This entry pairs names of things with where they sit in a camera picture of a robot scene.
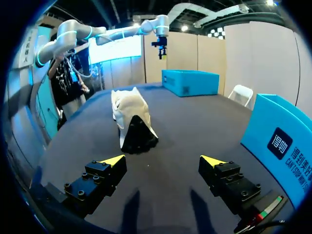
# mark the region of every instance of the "monitor screen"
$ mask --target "monitor screen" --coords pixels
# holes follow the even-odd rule
[[[120,29],[108,30],[112,34]],[[142,55],[141,36],[118,39],[104,45],[97,45],[95,38],[89,39],[89,64],[95,64],[112,59]]]

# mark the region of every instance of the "table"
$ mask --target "table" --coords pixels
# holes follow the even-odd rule
[[[262,194],[275,189],[285,196],[240,145],[250,110],[220,95],[177,97],[160,84],[137,87],[149,105],[159,143],[149,152],[126,154],[128,172],[87,221],[115,233],[233,233],[240,218],[212,195],[199,175],[200,155],[232,160],[246,178],[261,184]],[[43,184],[63,190],[91,160],[123,154],[110,93],[92,96],[51,141],[43,159]],[[286,219],[292,211],[288,202],[276,218]]]

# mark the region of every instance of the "shoe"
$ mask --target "shoe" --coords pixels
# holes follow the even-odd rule
[[[155,147],[158,136],[151,127],[148,105],[136,87],[131,91],[112,91],[113,119],[120,130],[124,152],[138,153]]]

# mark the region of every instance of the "white robotic arm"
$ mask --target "white robotic arm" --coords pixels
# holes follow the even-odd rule
[[[169,19],[166,15],[159,15],[156,19],[145,20],[140,27],[130,27],[127,30],[121,29],[113,34],[106,34],[105,27],[91,27],[78,23],[74,19],[63,22],[58,27],[57,39],[45,44],[36,54],[36,65],[44,66],[53,57],[74,49],[78,39],[89,39],[96,37],[97,45],[103,45],[116,39],[131,37],[134,35],[147,35],[154,31],[158,41],[153,46],[159,46],[159,58],[166,54],[166,45],[169,33]]]

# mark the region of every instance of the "blue box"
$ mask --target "blue box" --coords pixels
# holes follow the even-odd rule
[[[241,144],[270,171],[295,208],[312,180],[311,142],[308,116],[278,95],[257,95]]]
[[[179,97],[216,95],[219,75],[188,70],[162,70],[162,85]]]

